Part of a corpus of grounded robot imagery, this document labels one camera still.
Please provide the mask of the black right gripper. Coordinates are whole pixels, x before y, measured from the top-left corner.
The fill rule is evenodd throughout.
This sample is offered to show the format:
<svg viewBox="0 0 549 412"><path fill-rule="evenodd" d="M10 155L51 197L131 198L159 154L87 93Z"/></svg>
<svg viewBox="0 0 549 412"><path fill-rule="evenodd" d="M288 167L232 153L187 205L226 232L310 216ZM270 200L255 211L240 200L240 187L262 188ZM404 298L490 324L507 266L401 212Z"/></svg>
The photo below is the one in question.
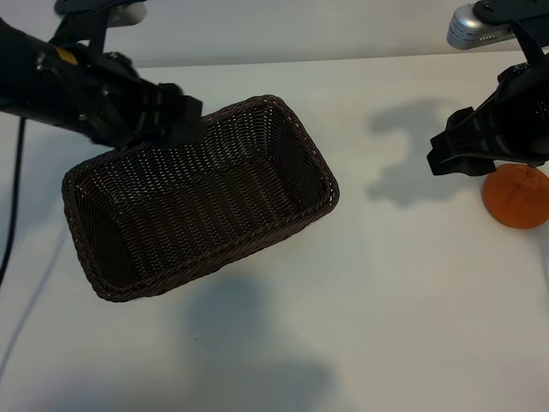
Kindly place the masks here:
<svg viewBox="0 0 549 412"><path fill-rule="evenodd" d="M498 75L489 134L474 132L470 107L451 114L445 131L430 140L434 176L484 176L495 161L540 167L548 162L548 63L516 64Z"/></svg>

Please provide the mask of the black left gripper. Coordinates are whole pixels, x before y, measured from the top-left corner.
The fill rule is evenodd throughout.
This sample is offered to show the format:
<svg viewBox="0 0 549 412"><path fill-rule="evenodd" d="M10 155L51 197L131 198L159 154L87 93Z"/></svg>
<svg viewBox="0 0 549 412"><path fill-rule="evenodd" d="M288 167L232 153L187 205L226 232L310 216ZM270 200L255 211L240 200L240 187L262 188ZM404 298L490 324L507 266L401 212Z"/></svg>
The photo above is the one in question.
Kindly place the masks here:
<svg viewBox="0 0 549 412"><path fill-rule="evenodd" d="M126 83L104 82L57 52L37 53L36 79L36 119L81 133L99 145L173 148L201 142L206 132L202 101L175 83L156 85L152 111Z"/></svg>

